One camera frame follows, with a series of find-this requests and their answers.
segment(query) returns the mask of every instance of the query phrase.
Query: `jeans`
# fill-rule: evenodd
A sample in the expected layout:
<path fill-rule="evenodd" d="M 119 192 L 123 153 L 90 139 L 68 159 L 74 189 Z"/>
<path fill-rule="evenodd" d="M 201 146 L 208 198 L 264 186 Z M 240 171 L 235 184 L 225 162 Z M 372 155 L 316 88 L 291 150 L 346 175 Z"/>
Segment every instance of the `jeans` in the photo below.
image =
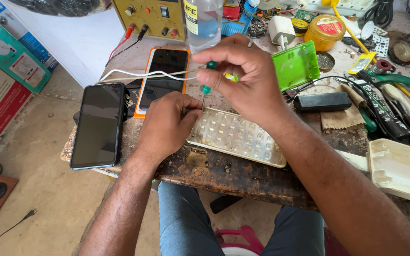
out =
<path fill-rule="evenodd" d="M 158 195 L 162 256 L 224 255 L 195 188 L 161 182 Z M 261 253 L 271 255 L 324 256 L 322 215 L 282 207 L 276 215 L 273 234 Z"/>

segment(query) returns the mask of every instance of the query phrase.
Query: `finger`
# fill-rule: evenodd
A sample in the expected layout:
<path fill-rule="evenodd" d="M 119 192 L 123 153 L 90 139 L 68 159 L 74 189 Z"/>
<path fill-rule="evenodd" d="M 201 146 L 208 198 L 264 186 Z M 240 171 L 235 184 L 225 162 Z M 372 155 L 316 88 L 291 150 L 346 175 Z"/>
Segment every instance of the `finger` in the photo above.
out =
<path fill-rule="evenodd" d="M 249 49 L 245 46 L 222 45 L 204 49 L 192 55 L 192 60 L 196 63 L 228 61 L 241 66 L 245 73 L 249 73 L 258 67 L 254 62 L 261 59 L 261 53 L 260 50 Z"/>
<path fill-rule="evenodd" d="M 217 45 L 222 46 L 222 45 L 236 44 L 236 45 L 248 47 L 249 41 L 250 39 L 245 37 L 244 35 L 240 33 L 235 33 L 235 34 L 232 34 L 230 37 L 226 37 L 222 39 Z M 252 44 L 251 49 L 260 50 L 260 48 L 256 44 Z"/>
<path fill-rule="evenodd" d="M 169 92 L 165 95 L 170 101 L 174 101 L 176 107 L 179 109 L 181 108 L 189 108 L 189 109 L 202 109 L 202 101 L 193 98 L 189 95 L 182 94 L 178 91 Z"/>
<path fill-rule="evenodd" d="M 189 137 L 189 134 L 192 131 L 192 127 L 196 123 L 197 119 L 202 116 L 202 110 L 200 109 L 193 109 L 190 110 L 185 117 L 179 123 L 179 128 L 181 132 L 186 136 Z"/>
<path fill-rule="evenodd" d="M 222 73 L 229 73 L 229 74 L 236 74 L 239 78 L 245 75 L 245 71 L 240 66 L 236 66 L 231 64 L 227 61 L 221 62 L 217 67 L 216 70 Z"/>
<path fill-rule="evenodd" d="M 221 72 L 211 69 L 202 69 L 197 72 L 197 80 L 204 83 L 222 96 L 229 99 L 238 90 L 238 84 L 225 78 Z"/>

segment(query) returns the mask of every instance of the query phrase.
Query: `pink chair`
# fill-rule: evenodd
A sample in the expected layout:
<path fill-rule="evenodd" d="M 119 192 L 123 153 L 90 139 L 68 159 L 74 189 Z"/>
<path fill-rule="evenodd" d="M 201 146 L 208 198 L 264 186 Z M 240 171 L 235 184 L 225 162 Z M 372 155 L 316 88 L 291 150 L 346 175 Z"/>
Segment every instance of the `pink chair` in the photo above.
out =
<path fill-rule="evenodd" d="M 223 248 L 224 253 L 227 255 L 226 253 L 226 249 L 227 250 L 231 249 L 231 248 L 242 248 L 245 250 L 249 250 L 253 253 L 255 253 L 256 255 L 260 255 L 260 253 L 262 253 L 262 250 L 264 248 L 263 244 L 260 242 L 259 238 L 256 236 L 256 234 L 254 233 L 254 230 L 250 227 L 250 226 L 241 226 L 239 230 L 232 230 L 232 229 L 222 229 L 219 230 L 221 232 L 221 235 L 239 235 L 242 236 L 248 243 L 249 245 L 244 245 L 244 244 L 240 244 L 240 243 L 224 243 L 221 244 L 221 248 Z"/>

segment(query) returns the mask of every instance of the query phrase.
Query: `screwdriver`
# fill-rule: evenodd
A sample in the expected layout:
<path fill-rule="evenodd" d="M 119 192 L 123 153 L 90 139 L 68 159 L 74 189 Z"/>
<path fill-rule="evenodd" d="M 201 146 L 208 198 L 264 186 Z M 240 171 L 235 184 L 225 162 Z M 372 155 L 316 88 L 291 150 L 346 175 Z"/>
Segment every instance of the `screwdriver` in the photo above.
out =
<path fill-rule="evenodd" d="M 206 64 L 206 67 L 209 69 L 213 69 L 216 70 L 216 66 L 218 66 L 218 62 L 216 61 L 208 61 Z M 205 109 L 205 100 L 206 100 L 206 96 L 208 93 L 210 93 L 211 88 L 206 86 L 206 85 L 202 85 L 202 92 L 204 94 L 204 101 L 202 102 L 202 111 L 204 111 Z"/>

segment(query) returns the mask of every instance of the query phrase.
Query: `cloth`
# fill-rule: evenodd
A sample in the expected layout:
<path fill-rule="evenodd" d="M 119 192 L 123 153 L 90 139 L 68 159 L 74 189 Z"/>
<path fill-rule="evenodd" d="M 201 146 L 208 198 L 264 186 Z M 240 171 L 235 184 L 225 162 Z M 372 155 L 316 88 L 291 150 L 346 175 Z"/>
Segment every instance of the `cloth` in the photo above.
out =
<path fill-rule="evenodd" d="M 365 120 L 363 120 L 358 107 L 366 106 L 366 101 L 348 85 L 340 84 L 333 92 L 341 91 L 348 93 L 353 104 L 350 108 L 344 111 L 321 112 L 320 118 L 323 130 L 345 129 L 349 127 L 357 128 L 365 125 Z"/>
<path fill-rule="evenodd" d="M 161 182 L 158 195 L 162 256 L 224 255 L 196 189 Z M 322 215 L 283 206 L 276 215 L 273 234 L 261 253 L 261 256 L 271 255 L 324 256 Z"/>

